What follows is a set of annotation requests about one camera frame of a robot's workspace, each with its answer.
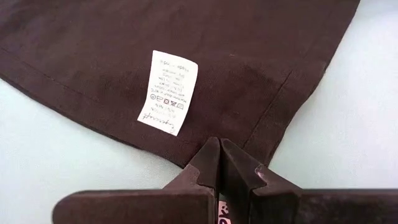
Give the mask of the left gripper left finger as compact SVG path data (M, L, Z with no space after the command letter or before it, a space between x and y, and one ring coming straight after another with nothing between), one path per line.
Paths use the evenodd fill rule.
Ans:
M61 199L52 221L69 223L216 223L221 147L211 137L162 189L85 190Z

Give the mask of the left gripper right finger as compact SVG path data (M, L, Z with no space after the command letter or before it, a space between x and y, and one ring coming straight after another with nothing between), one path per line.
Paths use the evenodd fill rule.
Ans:
M221 190L233 223L397 224L396 189L302 189L221 139Z

